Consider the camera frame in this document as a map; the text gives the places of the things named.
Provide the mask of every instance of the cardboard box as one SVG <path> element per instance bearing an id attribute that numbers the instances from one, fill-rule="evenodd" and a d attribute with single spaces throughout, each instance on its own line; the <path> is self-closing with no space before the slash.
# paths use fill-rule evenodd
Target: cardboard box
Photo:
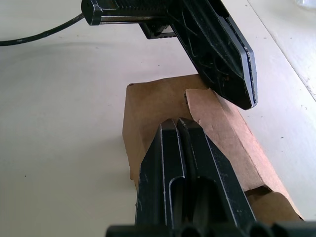
<path id="1" fill-rule="evenodd" d="M 158 125 L 180 117 L 198 122 L 230 160 L 258 220 L 267 224 L 300 220 L 288 192 L 237 107 L 208 89 L 198 75 L 127 87 L 123 139 L 130 178 L 136 186 L 140 164 Z"/>

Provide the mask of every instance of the torn cardboard edge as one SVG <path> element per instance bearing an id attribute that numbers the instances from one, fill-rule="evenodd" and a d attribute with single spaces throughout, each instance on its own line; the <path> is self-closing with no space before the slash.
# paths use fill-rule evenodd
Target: torn cardboard edge
<path id="1" fill-rule="evenodd" d="M 285 213 L 283 218 L 276 219 L 274 216 L 278 216 L 277 213 L 264 214 L 266 207 L 258 204 L 257 209 L 254 209 L 256 217 L 259 214 L 266 215 L 265 222 L 289 220 L 287 216 L 291 216 L 291 220 L 299 219 L 297 208 L 237 107 L 208 90 L 198 75 L 135 83 L 127 87 L 122 134 L 130 165 L 130 178 L 136 187 L 140 164 L 159 124 L 167 119 L 178 118 L 194 119 L 203 127 L 231 161 L 249 202 L 252 200 L 253 205 L 267 205 L 267 200 L 271 202 L 275 199 L 275 203 L 284 203 L 284 206 L 269 203 L 271 210 L 275 208 L 279 212 L 286 208 L 282 212 Z M 258 190 L 265 190 L 266 194 L 256 193 Z"/>

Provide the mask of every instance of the white desk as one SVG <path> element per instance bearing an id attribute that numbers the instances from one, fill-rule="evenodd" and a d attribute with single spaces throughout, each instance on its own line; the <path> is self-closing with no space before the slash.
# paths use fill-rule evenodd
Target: white desk
<path id="1" fill-rule="evenodd" d="M 242 114 L 312 218 L 315 101 L 248 3 L 225 4 L 256 53 L 260 102 Z M 59 25 L 79 5 L 3 1 L 1 40 Z M 177 39 L 147 40 L 138 25 L 81 21 L 0 48 L 0 235 L 100 237 L 109 224 L 133 223 L 136 191 L 121 138 L 125 88 L 193 73 Z"/>

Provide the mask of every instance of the brown cardboard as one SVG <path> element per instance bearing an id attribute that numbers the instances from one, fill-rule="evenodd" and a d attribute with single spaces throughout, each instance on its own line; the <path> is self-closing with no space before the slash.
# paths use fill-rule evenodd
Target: brown cardboard
<path id="1" fill-rule="evenodd" d="M 231 161 L 256 216 L 266 223 L 275 219 L 287 220 L 286 217 L 298 219 L 289 194 L 236 106 L 207 90 L 198 75 L 131 84 L 127 87 L 123 139 L 131 179 L 136 186 L 140 164 L 158 125 L 166 119 L 179 117 L 197 121 Z M 267 202 L 274 200 L 279 205 L 279 216 L 276 217 L 273 212 L 265 211 Z"/>

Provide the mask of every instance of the black cable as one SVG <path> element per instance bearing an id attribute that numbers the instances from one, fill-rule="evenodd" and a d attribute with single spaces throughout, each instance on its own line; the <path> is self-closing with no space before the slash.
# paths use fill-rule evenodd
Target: black cable
<path id="1" fill-rule="evenodd" d="M 21 38 L 21 39 L 13 39 L 13 40 L 6 40 L 6 41 L 0 41 L 0 47 L 2 46 L 10 46 L 10 45 L 16 45 L 16 44 L 22 44 L 22 43 L 28 43 L 36 40 L 40 40 L 42 38 L 45 38 L 47 36 L 51 36 L 52 34 L 55 34 L 57 32 L 60 32 L 73 24 L 77 23 L 83 18 L 83 14 L 81 13 L 80 15 L 76 16 L 75 18 L 71 19 L 70 21 L 67 21 L 66 23 L 57 26 L 53 29 L 50 29 L 48 31 L 42 32 L 40 34 L 34 35 L 34 36 L 29 36 L 26 38 Z"/>

